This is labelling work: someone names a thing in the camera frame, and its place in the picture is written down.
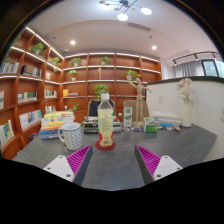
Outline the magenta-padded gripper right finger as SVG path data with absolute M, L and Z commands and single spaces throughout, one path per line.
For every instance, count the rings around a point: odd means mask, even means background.
M 135 146 L 134 155 L 145 184 L 160 180 L 182 169 L 182 167 L 168 155 L 160 157 L 139 145 Z

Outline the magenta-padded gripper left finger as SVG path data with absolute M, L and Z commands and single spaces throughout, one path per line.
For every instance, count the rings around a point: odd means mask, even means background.
M 92 155 L 92 146 L 88 145 L 69 156 L 59 155 L 44 170 L 81 186 Z

